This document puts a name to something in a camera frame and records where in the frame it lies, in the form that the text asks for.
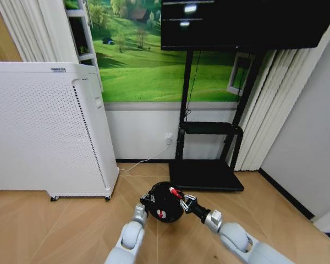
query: television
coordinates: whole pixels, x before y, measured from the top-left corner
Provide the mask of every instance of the television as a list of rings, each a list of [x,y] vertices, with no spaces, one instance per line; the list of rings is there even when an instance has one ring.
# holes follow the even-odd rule
[[[163,0],[162,50],[316,47],[330,24],[330,0]]]

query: curtain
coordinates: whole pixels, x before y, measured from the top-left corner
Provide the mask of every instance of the curtain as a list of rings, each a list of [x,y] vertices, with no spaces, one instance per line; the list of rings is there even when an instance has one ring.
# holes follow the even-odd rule
[[[23,61],[79,62],[62,0],[0,0],[0,12]]]
[[[260,168],[329,40],[330,26],[316,48],[267,52],[240,123],[236,171]]]

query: black metal stand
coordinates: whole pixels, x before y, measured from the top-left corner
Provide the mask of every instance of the black metal stand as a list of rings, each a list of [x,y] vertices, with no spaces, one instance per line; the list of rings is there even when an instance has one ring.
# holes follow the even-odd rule
[[[187,95],[191,75],[193,51],[188,50],[183,81],[180,121],[176,145],[175,161],[169,164],[170,180],[183,190],[211,190],[211,191],[243,191],[244,187],[234,174],[243,131],[239,127],[241,117],[253,88],[255,79],[261,67],[265,51],[257,52],[248,73],[243,94],[237,106],[232,124],[216,122],[185,122]],[[183,159],[185,134],[216,134],[227,135],[224,148],[218,160]],[[230,166],[225,159],[232,141],[236,136]]]

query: landscape painting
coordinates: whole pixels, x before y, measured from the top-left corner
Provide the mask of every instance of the landscape painting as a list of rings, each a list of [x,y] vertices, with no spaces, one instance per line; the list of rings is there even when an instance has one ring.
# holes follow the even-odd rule
[[[89,0],[89,10],[103,100],[179,102],[186,53],[160,50],[161,0]],[[237,101],[226,91],[234,60],[234,52],[202,52],[191,100]]]

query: black cable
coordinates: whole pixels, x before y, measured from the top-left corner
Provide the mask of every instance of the black cable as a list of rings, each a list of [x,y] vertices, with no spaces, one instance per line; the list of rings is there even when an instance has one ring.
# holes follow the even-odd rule
[[[196,67],[196,72],[194,74],[194,78],[193,78],[193,82],[192,82],[192,88],[191,88],[191,92],[189,93],[189,100],[187,102],[187,106],[186,106],[186,113],[185,113],[185,121],[187,122],[187,116],[192,112],[191,109],[188,109],[188,106],[189,106],[189,103],[191,101],[191,98],[192,98],[192,92],[193,92],[193,87],[194,87],[194,82],[196,80],[196,77],[197,77],[197,71],[198,71],[198,64],[199,64],[199,60],[200,60],[200,55],[202,54],[202,51],[199,52],[199,55],[198,55],[198,59],[197,59],[197,67]]]

